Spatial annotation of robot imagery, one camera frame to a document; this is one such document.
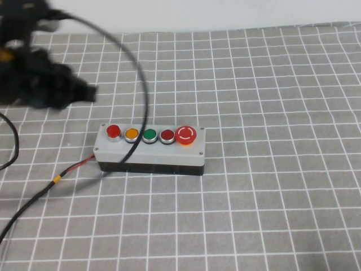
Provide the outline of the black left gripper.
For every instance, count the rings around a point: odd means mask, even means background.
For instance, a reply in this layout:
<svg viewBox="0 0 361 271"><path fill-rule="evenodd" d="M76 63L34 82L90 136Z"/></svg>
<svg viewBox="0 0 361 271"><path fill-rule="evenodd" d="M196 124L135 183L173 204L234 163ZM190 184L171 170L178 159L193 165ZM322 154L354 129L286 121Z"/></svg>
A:
<svg viewBox="0 0 361 271"><path fill-rule="evenodd" d="M96 101L98 88L55 63L48 51L1 48L1 105L63 110L78 102Z"/></svg>

